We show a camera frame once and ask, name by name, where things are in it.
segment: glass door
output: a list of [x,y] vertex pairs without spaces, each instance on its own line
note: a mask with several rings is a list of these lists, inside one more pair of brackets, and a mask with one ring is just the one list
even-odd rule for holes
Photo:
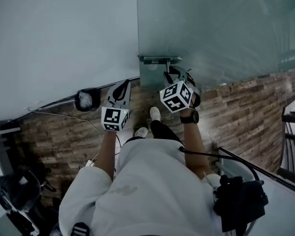
[[[203,89],[295,68],[295,0],[138,0],[139,55],[180,56]],[[142,86],[164,65],[140,63]]]

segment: white cable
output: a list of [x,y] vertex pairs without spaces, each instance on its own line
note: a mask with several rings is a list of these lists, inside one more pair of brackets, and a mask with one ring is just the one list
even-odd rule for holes
[[[60,115],[60,114],[52,114],[52,113],[47,113],[47,112],[38,112],[38,111],[34,111],[34,110],[30,110],[29,111],[31,112],[34,112],[34,113],[37,113],[37,114],[46,114],[46,115],[52,115],[52,116],[64,116],[64,117],[68,117],[68,118],[75,118],[75,119],[78,119],[78,120],[82,120],[82,121],[87,121],[89,124],[91,124],[91,126],[93,128],[95,128],[99,135],[100,135],[100,139],[103,141],[103,138],[102,138],[102,134],[101,132],[89,121],[89,120],[85,120],[85,119],[81,119],[81,118],[78,118],[78,117],[75,117],[75,116],[67,116],[67,115]],[[99,153],[96,154],[95,157],[93,157],[92,161],[98,156]]]

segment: white wall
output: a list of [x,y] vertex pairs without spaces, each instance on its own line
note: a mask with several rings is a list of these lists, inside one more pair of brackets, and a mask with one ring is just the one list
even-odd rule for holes
[[138,76],[137,27],[137,0],[0,0],[0,119]]

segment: white t-shirt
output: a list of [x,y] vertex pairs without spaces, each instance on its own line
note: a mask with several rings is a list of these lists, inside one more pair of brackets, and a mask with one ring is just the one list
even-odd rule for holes
[[84,222],[93,236],[222,235],[212,188],[220,176],[200,180],[186,168],[180,146],[160,139],[126,143],[113,182],[102,169],[82,168],[60,205],[62,234]]

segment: leg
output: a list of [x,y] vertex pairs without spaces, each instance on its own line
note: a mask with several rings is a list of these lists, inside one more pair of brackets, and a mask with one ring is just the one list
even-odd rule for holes
[[137,130],[137,132],[134,134],[134,136],[132,138],[130,138],[128,141],[126,141],[124,144],[126,144],[127,142],[130,141],[134,141],[137,139],[144,139],[145,136],[147,136],[148,134],[148,129],[145,127],[141,127]]
[[182,144],[178,136],[165,124],[162,124],[159,120],[154,120],[151,123],[151,131],[154,139],[167,139],[175,140]]
[[161,123],[161,114],[158,108],[152,107],[150,115],[152,118],[151,131],[155,139],[175,140],[182,144],[178,136],[168,126]]

